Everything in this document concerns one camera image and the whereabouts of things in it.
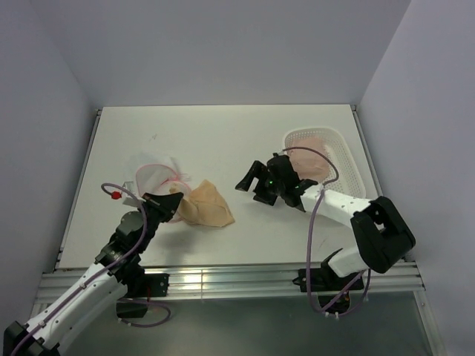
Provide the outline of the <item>white mesh laundry bag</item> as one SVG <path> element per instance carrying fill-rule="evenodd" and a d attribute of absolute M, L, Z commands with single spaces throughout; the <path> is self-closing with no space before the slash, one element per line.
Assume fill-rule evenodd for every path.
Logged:
<path fill-rule="evenodd" d="M 130 156 L 123 169 L 122 187 L 137 198 L 144 193 L 167 195 L 181 192 L 189 195 L 188 174 L 182 172 L 176 158 L 160 152 L 142 151 Z"/>

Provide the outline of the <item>beige bra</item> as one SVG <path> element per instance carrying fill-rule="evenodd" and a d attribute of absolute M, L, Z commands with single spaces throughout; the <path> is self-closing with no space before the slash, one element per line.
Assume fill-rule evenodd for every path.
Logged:
<path fill-rule="evenodd" d="M 189 225 L 223 228 L 235 222 L 227 202 L 207 179 L 193 190 L 184 182 L 175 181 L 168 192 L 184 193 L 172 223 L 183 221 Z"/>

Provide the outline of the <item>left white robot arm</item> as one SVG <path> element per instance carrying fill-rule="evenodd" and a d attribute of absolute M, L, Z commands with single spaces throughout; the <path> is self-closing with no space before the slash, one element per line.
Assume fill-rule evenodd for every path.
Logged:
<path fill-rule="evenodd" d="M 44 311 L 4 330 L 3 355 L 61 355 L 105 309 L 145 286 L 140 255 L 160 224 L 170 221 L 183 194 L 144 194 L 123 215 L 109 242 L 81 277 Z"/>

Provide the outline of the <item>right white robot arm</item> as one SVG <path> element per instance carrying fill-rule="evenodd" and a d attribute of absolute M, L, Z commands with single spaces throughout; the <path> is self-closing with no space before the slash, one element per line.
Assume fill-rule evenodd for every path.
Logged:
<path fill-rule="evenodd" d="M 357 198 L 328 189 L 325 183 L 302 179 L 287 155 L 274 154 L 267 163 L 254 161 L 235 189 L 248 191 L 254 181 L 253 200 L 273 206 L 281 198 L 289 207 L 311 214 L 308 247 L 318 214 L 352 229 L 354 246 L 340 248 L 321 264 L 321 280 L 329 289 L 339 288 L 353 273 L 387 272 L 416 244 L 389 198 Z"/>

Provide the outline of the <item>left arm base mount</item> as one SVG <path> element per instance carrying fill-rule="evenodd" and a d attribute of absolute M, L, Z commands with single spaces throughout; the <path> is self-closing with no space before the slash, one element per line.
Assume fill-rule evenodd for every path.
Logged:
<path fill-rule="evenodd" d="M 121 319 L 141 319 L 153 307 L 162 307 L 164 303 L 155 298 L 166 297 L 169 286 L 169 274 L 144 274 L 138 277 L 127 294 L 117 301 L 116 314 Z"/>

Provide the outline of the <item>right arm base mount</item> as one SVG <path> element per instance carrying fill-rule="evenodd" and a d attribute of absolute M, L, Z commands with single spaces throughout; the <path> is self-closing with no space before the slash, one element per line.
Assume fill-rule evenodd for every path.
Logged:
<path fill-rule="evenodd" d="M 311 268 L 309 270 L 311 292 L 340 292 L 355 277 L 358 277 L 358 272 L 346 277 L 338 277 L 329 267 Z M 300 292 L 307 293 L 307 275 L 305 268 L 298 269 L 298 275 L 292 280 L 292 283 L 299 287 Z M 336 315 L 336 313 L 348 312 L 352 303 L 350 291 L 362 291 L 364 288 L 363 277 L 359 275 L 358 279 L 353 282 L 348 290 L 346 290 L 327 311 L 334 315 Z M 318 297 L 318 302 L 321 307 L 324 307 L 332 298 L 333 296 Z"/>

